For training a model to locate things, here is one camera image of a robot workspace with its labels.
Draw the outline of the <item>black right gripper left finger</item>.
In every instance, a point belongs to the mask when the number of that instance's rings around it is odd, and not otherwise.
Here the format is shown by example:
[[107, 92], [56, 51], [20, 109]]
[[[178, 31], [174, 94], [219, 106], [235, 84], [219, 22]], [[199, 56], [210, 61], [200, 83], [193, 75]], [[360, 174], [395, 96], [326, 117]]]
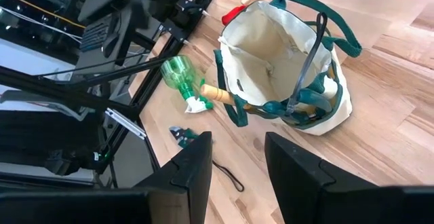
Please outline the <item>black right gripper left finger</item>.
[[203, 132], [164, 166], [140, 181], [151, 224], [203, 224], [212, 178], [212, 133]]

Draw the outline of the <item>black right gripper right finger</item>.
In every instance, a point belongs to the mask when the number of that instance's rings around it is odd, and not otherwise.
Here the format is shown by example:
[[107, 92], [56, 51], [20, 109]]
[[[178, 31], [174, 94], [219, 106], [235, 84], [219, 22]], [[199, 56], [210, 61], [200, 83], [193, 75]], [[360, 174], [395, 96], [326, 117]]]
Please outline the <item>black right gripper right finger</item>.
[[269, 178], [286, 223], [395, 223], [400, 191], [379, 187], [275, 132], [265, 135]]

